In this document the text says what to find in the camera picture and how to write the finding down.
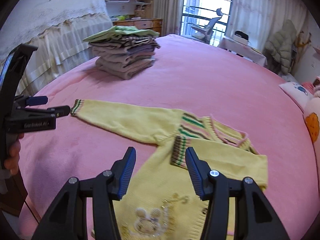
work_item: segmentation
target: sweater sleeve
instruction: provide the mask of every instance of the sweater sleeve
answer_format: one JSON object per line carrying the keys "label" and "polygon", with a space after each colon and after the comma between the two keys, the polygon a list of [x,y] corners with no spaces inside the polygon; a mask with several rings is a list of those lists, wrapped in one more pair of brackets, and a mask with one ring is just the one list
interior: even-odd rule
{"label": "sweater sleeve", "polygon": [[71,115],[143,143],[161,145],[178,133],[183,110],[77,99]]}

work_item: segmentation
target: folded clothes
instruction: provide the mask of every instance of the folded clothes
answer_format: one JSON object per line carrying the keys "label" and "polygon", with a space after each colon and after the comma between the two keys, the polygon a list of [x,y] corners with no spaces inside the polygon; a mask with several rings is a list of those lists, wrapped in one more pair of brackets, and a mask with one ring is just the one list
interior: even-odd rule
{"label": "folded clothes", "polygon": [[156,38],[151,35],[143,37],[135,35],[119,35],[100,42],[90,42],[90,45],[92,46],[108,47],[110,49],[120,47],[136,47],[145,44],[154,45],[157,49],[160,48],[160,45],[156,42]]}
{"label": "folded clothes", "polygon": [[110,54],[125,54],[125,55],[132,55],[134,53],[138,53],[138,52],[153,52],[155,50],[155,46],[154,45],[150,45],[150,44],[146,44],[146,45],[141,45],[141,46],[137,46],[137,47],[124,47],[124,48],[118,48],[118,49],[109,49],[109,48],[105,48],[105,47],[96,47],[93,46],[92,47],[92,53],[94,55],[98,55],[98,53],[102,56],[106,55],[110,55]]}
{"label": "folded clothes", "polygon": [[114,63],[114,62],[109,62],[107,61],[104,57],[100,57],[96,61],[96,65],[103,65],[104,67],[108,69],[112,69],[114,71],[119,71],[119,72],[127,72],[131,69],[136,69],[137,67],[144,65],[148,62],[154,62],[155,59],[153,57],[150,58],[143,58],[136,60],[132,62],[131,64],[122,64],[122,63]]}
{"label": "folded clothes", "polygon": [[109,65],[105,65],[104,64],[104,60],[100,57],[99,59],[97,59],[96,61],[96,66],[100,69],[103,70],[105,72],[108,72],[111,75],[120,77],[124,80],[129,80],[130,78],[132,78],[135,74],[139,73],[140,71],[142,71],[145,68],[151,67],[154,63],[154,59],[143,59],[143,60],[139,60],[125,68],[123,68],[122,70],[126,70],[125,72],[121,72],[121,71],[117,71],[114,70],[112,68],[112,64]]}
{"label": "folded clothes", "polygon": [[152,56],[138,56],[138,57],[135,57],[134,59],[132,59],[131,61],[129,61],[128,63],[109,62],[108,58],[104,58],[104,57],[101,57],[101,58],[104,60],[104,65],[106,65],[107,67],[112,68],[117,71],[118,70],[127,71],[129,65],[131,66],[133,63],[136,63],[137,61],[140,61],[142,59],[152,58]]}
{"label": "folded clothes", "polygon": [[151,57],[153,56],[155,53],[153,51],[151,52],[137,52],[131,55],[127,55],[127,54],[107,54],[105,52],[101,52],[101,51],[97,51],[95,50],[95,56],[99,56],[99,57],[104,57],[104,59],[106,61],[109,62],[119,62],[119,63],[123,63],[123,64],[128,64],[129,62],[133,61],[134,59],[136,59],[137,57],[141,57],[141,56],[145,56],[145,57]]}
{"label": "folded clothes", "polygon": [[83,41],[86,41],[86,42],[102,41],[102,40],[109,39],[111,37],[119,36],[119,35],[137,35],[137,36],[152,35],[154,37],[158,37],[159,33],[153,30],[139,30],[135,26],[115,25],[106,31],[102,31],[94,35],[91,35],[85,38]]}

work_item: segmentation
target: wall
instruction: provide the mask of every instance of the wall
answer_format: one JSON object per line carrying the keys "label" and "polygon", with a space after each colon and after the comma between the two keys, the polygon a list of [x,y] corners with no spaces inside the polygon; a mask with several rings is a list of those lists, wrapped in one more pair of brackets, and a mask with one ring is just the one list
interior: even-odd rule
{"label": "wall", "polygon": [[302,30],[304,31],[305,37],[309,32],[312,34],[311,45],[308,45],[305,54],[298,63],[298,70],[294,77],[299,83],[306,81],[313,82],[315,77],[320,75],[320,54],[316,53],[313,49],[313,47],[320,48],[320,28],[310,13],[308,13]]}

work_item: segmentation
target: yellow sweater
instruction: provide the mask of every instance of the yellow sweater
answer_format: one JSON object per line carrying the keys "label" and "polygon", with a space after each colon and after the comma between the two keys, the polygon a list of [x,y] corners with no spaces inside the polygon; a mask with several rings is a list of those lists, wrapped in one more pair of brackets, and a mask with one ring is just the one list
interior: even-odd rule
{"label": "yellow sweater", "polygon": [[[123,240],[200,238],[208,202],[196,196],[185,169],[184,153],[189,146],[226,177],[242,180],[249,176],[262,189],[267,186],[267,157],[257,154],[242,133],[210,117],[95,100],[76,100],[71,114],[135,141],[158,145],[131,179],[127,194],[114,202]],[[234,200],[230,200],[227,239],[233,238],[234,217]]]}

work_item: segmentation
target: orange circle print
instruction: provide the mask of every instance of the orange circle print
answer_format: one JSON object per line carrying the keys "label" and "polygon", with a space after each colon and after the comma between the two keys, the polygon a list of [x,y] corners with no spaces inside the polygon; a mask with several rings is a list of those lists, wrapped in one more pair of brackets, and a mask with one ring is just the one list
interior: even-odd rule
{"label": "orange circle print", "polygon": [[311,141],[314,143],[318,139],[320,130],[318,116],[316,113],[311,113],[306,117],[305,122],[311,136]]}

